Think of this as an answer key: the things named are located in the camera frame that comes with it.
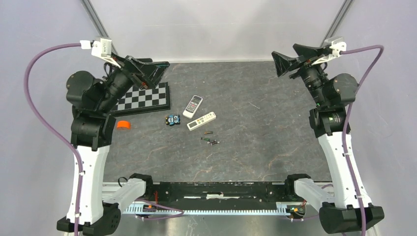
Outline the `dark AAA battery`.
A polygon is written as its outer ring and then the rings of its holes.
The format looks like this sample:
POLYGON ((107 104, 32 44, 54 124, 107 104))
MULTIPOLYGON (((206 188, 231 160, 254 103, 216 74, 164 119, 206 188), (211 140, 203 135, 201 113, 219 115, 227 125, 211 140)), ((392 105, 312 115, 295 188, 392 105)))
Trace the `dark AAA battery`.
POLYGON ((219 143, 220 143, 220 141, 216 141, 216 140, 211 141, 211 142, 208 142, 208 144, 210 144, 211 146, 212 146, 212 145, 219 144, 219 143))

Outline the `white long remote control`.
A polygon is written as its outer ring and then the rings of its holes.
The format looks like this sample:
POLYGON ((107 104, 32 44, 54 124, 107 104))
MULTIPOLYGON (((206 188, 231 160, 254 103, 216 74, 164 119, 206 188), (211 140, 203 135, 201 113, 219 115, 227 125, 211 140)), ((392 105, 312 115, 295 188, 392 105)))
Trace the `white long remote control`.
POLYGON ((197 118, 196 120, 190 122, 187 124, 187 128, 189 131, 195 130, 213 120, 216 119, 216 114, 214 112, 210 112, 200 118, 197 118))

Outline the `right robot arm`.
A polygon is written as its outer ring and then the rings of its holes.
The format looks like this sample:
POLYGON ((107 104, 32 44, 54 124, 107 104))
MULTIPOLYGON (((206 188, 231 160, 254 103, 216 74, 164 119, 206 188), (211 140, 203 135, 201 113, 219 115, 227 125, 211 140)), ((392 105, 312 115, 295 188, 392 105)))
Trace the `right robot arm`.
POLYGON ((333 194, 318 186, 310 176, 292 174, 286 179, 284 195, 291 201, 300 197, 317 212, 323 230, 328 234, 367 230, 384 219, 381 206, 372 203, 359 174, 352 149, 349 119, 363 80, 357 81, 348 73, 328 78, 328 62, 343 55, 378 50, 380 58, 384 47, 373 45, 348 50, 344 41, 332 40, 321 47, 294 44, 295 58, 272 52, 277 76, 288 74, 301 78, 316 107, 309 112, 313 129, 328 163, 333 194))

